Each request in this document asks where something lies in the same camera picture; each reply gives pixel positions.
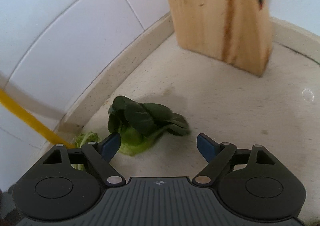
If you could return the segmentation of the dark green leafy vegetable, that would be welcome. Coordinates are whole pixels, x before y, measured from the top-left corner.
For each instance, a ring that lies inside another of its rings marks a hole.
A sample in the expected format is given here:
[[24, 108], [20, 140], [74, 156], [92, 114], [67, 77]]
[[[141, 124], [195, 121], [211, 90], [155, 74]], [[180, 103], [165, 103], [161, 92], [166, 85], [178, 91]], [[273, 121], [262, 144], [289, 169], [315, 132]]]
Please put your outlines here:
[[187, 136], [190, 127], [180, 114], [162, 104], [138, 103], [117, 96], [108, 110], [108, 131], [118, 132], [120, 153], [135, 156], [150, 149], [164, 134]]

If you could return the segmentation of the yellow gas pipe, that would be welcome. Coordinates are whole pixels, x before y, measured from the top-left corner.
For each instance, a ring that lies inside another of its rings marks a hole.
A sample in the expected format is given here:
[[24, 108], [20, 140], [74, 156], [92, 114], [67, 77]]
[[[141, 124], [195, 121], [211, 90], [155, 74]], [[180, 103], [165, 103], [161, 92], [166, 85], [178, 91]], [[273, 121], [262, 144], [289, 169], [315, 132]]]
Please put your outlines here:
[[28, 127], [35, 130], [43, 136], [48, 142], [53, 145], [62, 144], [67, 148], [74, 148], [72, 143], [65, 141], [63, 138], [55, 134], [42, 122], [35, 118], [31, 113], [21, 107], [15, 100], [13, 100], [5, 91], [1, 89], [1, 105], [9, 112], [15, 115], [18, 119], [23, 121]]

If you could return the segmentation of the wooden knife block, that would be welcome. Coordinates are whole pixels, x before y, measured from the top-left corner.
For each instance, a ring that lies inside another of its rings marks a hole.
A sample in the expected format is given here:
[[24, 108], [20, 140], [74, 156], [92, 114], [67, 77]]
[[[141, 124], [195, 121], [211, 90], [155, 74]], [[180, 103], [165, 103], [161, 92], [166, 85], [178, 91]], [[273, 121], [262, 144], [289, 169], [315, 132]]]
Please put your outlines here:
[[261, 76], [272, 51], [267, 1], [168, 0], [181, 48]]

